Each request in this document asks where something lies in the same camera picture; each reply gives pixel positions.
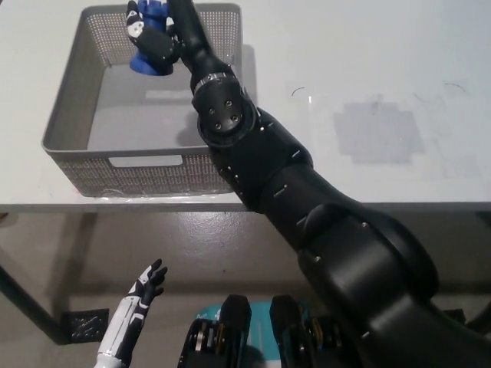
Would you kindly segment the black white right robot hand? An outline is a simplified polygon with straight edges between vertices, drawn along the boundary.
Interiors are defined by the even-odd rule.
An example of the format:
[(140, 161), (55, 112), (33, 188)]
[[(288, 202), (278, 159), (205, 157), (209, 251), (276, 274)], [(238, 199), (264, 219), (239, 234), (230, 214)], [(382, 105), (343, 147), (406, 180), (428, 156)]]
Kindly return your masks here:
[(193, 2), (166, 4), (173, 20), (169, 31), (146, 25), (138, 3), (127, 3), (127, 37), (150, 64), (163, 69), (181, 60), (191, 73), (191, 88), (211, 74), (233, 74), (232, 68), (214, 53)]

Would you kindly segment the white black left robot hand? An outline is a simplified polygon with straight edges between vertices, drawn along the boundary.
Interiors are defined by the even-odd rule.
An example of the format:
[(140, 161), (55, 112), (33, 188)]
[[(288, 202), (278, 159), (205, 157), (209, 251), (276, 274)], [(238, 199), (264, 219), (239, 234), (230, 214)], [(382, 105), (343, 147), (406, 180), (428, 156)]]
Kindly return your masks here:
[(120, 301), (99, 346), (96, 367), (129, 367), (150, 305), (163, 292), (167, 267), (158, 258)]

